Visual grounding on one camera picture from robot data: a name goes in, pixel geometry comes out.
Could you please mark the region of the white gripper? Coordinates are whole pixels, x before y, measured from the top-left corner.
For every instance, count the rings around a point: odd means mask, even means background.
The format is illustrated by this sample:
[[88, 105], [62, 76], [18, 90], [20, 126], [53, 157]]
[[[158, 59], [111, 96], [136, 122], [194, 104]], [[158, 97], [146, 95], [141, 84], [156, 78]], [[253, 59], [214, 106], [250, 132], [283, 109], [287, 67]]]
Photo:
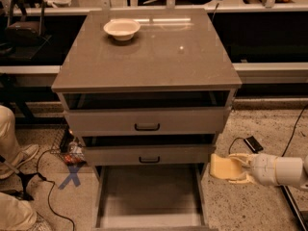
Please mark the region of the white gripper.
[[228, 158], [232, 168], [247, 168], [242, 178], [232, 179], [233, 184], [259, 184], [263, 186], [276, 186], [275, 164], [276, 156], [268, 154], [234, 153]]

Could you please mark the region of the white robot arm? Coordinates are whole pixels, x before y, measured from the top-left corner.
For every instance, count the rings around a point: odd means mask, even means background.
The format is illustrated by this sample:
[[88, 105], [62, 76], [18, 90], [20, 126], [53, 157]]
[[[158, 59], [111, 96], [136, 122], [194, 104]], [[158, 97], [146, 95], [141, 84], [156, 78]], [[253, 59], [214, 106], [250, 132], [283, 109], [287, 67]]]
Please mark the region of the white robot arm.
[[234, 163], [235, 175], [229, 178], [232, 183], [291, 186], [302, 191], [307, 190], [307, 160], [264, 153], [236, 153], [231, 154], [229, 159]]

